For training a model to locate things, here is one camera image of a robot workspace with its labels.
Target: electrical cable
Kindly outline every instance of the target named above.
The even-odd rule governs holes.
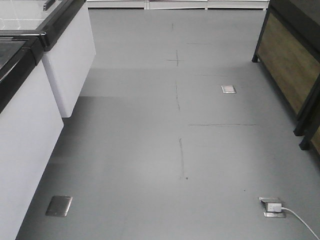
[[[303,221],[302,218],[298,216],[298,214],[296,214],[294,211],[292,211],[291,209],[286,208],[286,207],[281,207],[281,209],[282,209],[282,210],[286,210],[286,211],[292,213],[294,216],[296,216],[296,218],[299,219],[299,220],[310,230],[310,232],[315,236],[315,238],[316,238],[317,240],[320,240],[319,237],[315,234],[315,232],[312,231],[311,227],[309,227],[308,224],[306,224],[306,222]]]

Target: white plug adapter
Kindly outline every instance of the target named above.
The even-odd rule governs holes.
[[[266,202],[265,210],[268,213],[281,213],[282,212],[282,203],[281,202]]]

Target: cabinet leg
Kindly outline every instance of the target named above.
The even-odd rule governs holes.
[[[251,60],[253,63],[257,63],[258,62],[258,56],[257,56],[257,54],[254,54],[253,55],[253,58],[252,58],[252,60]]]
[[[309,141],[308,141],[306,138],[304,138],[304,139],[302,140],[302,142],[299,144],[299,147],[300,147],[300,149],[303,150],[303,151],[309,150],[309,149],[310,149],[310,143],[309,143]]]
[[[301,122],[299,121],[297,126],[295,127],[295,130],[293,131],[294,135],[303,136],[305,133],[304,128],[305,126],[303,126],[303,124],[301,124]]]

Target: white shelf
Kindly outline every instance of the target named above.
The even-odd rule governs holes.
[[[89,8],[266,9],[269,0],[87,0]]]

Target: freezer glass top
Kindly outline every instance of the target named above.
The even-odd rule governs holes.
[[[62,2],[65,0],[0,0],[0,30],[35,30]]]
[[[0,70],[24,44],[25,41],[0,41]]]

